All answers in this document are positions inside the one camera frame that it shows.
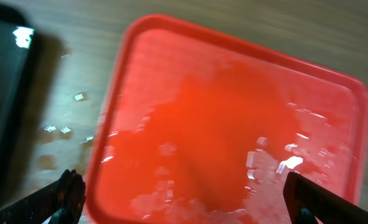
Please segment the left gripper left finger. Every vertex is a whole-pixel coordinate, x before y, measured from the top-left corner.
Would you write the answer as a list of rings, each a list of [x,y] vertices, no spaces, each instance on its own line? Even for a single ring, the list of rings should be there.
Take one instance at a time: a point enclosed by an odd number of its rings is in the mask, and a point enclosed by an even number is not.
[[[77,224],[86,200],[86,185],[75,170],[22,200],[0,210],[0,224]]]

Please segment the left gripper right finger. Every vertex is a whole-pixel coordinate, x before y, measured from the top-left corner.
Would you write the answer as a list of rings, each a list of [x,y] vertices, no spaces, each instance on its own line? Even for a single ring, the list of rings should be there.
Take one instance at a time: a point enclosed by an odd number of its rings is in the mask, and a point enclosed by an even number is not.
[[[287,175],[283,196],[292,223],[368,223],[367,211],[296,172]]]

